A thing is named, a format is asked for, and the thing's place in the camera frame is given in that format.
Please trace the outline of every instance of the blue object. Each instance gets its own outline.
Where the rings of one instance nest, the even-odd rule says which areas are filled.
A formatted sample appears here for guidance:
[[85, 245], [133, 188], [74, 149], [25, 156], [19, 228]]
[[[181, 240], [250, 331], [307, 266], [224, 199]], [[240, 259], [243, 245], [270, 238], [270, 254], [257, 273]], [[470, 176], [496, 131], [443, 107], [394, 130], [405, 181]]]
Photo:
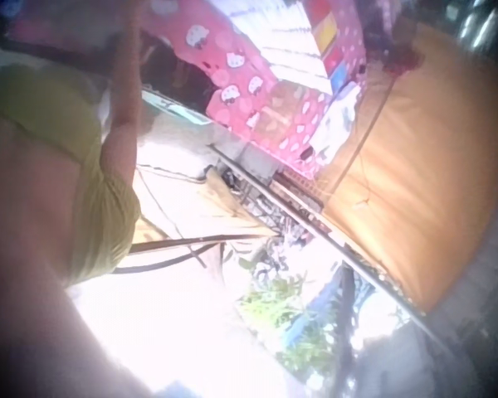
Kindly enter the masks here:
[[347, 80], [347, 67], [345, 61], [341, 61], [334, 73], [330, 77], [330, 84], [332, 85], [332, 92], [338, 93]]
[[22, 10], [24, 0], [2, 0], [0, 2], [0, 15], [12, 19]]

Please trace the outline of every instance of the orange tarp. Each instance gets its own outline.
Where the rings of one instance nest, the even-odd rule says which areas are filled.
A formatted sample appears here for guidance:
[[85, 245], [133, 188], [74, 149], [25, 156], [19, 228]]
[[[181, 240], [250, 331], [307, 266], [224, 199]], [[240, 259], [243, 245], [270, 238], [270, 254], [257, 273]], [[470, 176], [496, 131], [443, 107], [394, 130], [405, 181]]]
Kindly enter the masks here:
[[[424, 64], [396, 81], [359, 154], [350, 157], [360, 141], [351, 139], [319, 188], [330, 194], [324, 216], [427, 311], [475, 254], [498, 202], [498, 71], [424, 25], [413, 45]], [[387, 78], [376, 79], [360, 137], [387, 92]], [[353, 159], [345, 173], [343, 159]]]

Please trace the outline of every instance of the hello kitty print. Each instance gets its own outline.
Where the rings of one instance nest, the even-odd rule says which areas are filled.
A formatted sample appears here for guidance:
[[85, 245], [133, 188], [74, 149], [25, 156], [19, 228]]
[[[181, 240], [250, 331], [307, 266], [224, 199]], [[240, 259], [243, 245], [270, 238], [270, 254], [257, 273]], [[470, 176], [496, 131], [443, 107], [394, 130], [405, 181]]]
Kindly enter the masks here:
[[207, 116], [250, 140], [276, 77], [253, 43], [206, 0], [151, 0], [143, 29], [219, 87]]

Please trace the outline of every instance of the green plant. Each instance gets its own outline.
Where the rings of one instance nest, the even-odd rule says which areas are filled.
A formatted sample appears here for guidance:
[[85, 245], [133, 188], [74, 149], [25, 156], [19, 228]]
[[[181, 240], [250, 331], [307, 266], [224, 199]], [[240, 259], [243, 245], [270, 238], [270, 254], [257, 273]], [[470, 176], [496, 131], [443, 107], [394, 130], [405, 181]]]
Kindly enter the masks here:
[[323, 315], [325, 327], [313, 321], [295, 344], [276, 355], [279, 362], [303, 382], [314, 372], [325, 378], [335, 373], [336, 350], [339, 347], [336, 341], [339, 303], [339, 299], [333, 297], [327, 304]]
[[240, 310], [257, 332], [284, 332], [304, 312], [300, 300], [305, 277], [277, 277], [266, 289], [253, 289], [240, 300]]

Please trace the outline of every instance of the red object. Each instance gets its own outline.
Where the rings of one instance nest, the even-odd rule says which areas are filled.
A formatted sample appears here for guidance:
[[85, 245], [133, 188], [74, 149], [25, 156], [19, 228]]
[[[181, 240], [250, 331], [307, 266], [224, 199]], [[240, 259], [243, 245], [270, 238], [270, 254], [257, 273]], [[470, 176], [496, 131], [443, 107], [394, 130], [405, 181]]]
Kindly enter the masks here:
[[309, 0], [303, 2], [303, 6], [305, 7], [310, 25], [313, 27], [316, 27], [319, 22], [323, 21], [332, 12], [328, 0]]
[[339, 63], [343, 60], [343, 52], [341, 52], [336, 41], [330, 45], [329, 50], [323, 56], [323, 63], [325, 64], [326, 73], [332, 75], [335, 68], [338, 67]]

